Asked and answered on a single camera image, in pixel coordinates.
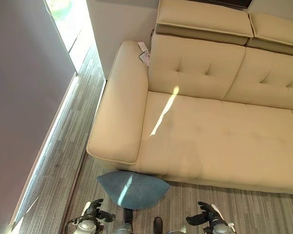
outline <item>paper tag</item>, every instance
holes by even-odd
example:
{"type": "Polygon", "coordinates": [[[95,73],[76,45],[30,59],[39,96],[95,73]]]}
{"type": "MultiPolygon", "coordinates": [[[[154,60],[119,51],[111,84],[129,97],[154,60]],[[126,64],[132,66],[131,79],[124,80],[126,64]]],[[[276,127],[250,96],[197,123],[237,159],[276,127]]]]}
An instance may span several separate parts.
{"type": "Polygon", "coordinates": [[[140,54],[139,58],[146,66],[150,66],[150,53],[147,50],[140,54]]]}
{"type": "Polygon", "coordinates": [[[140,49],[141,49],[142,52],[144,52],[144,51],[147,51],[148,52],[148,49],[147,49],[147,47],[146,47],[146,45],[145,45],[144,42],[138,42],[138,45],[139,45],[139,47],[140,47],[140,49]]]}

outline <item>sofa seat cushion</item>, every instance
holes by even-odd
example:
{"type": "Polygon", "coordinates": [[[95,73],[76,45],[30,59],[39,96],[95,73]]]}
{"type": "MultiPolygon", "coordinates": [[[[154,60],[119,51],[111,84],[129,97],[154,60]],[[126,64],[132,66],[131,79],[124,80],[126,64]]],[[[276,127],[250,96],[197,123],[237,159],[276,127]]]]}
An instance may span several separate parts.
{"type": "Polygon", "coordinates": [[[135,170],[167,180],[293,193],[291,110],[148,92],[135,170]]]}

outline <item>striped carpet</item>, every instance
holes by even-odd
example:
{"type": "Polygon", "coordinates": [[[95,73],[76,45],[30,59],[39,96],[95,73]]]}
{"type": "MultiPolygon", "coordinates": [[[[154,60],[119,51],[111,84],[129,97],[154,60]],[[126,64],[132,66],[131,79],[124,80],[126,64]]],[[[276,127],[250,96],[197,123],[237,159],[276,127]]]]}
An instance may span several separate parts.
{"type": "Polygon", "coordinates": [[[15,223],[21,226],[18,234],[57,234],[62,228],[105,82],[95,43],[75,81],[24,194],[15,223]]]}
{"type": "MultiPolygon", "coordinates": [[[[66,220],[81,214],[87,201],[103,198],[102,209],[116,214],[116,220],[105,226],[104,233],[122,224],[123,210],[112,202],[96,181],[107,171],[86,155],[69,204],[66,220]]],[[[293,195],[270,194],[237,189],[169,182],[171,188],[155,206],[134,212],[134,233],[151,234],[153,220],[160,216],[164,232],[185,231],[202,234],[203,228],[190,226],[186,216],[200,213],[197,201],[214,203],[227,222],[234,222],[238,234],[293,234],[293,195]]]]}

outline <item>sofa headrest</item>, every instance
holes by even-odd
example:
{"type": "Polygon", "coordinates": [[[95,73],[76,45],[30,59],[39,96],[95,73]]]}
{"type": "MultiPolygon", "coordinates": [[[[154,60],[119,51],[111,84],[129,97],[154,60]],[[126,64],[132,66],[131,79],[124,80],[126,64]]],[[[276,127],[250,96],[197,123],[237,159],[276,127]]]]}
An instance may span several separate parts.
{"type": "Polygon", "coordinates": [[[160,1],[156,33],[239,45],[253,38],[246,12],[186,0],[160,1]]]}
{"type": "Polygon", "coordinates": [[[247,46],[293,55],[293,21],[263,13],[249,17],[254,38],[247,46]]]}

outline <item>robotic arm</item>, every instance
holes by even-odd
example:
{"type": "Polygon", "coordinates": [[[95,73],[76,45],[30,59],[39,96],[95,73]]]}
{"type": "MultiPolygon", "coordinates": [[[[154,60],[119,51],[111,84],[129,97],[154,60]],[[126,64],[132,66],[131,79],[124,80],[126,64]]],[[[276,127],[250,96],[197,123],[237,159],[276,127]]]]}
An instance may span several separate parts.
{"type": "Polygon", "coordinates": [[[228,224],[215,205],[209,205],[202,201],[199,201],[198,204],[203,212],[192,217],[187,217],[188,224],[197,226],[209,222],[209,227],[203,229],[205,234],[236,234],[233,227],[234,224],[228,224]]]}
{"type": "Polygon", "coordinates": [[[82,216],[66,223],[64,233],[67,234],[68,225],[72,223],[77,226],[74,234],[101,234],[104,224],[99,222],[99,220],[110,223],[115,219],[114,214],[100,210],[99,207],[102,202],[103,199],[92,201],[82,216]]]}

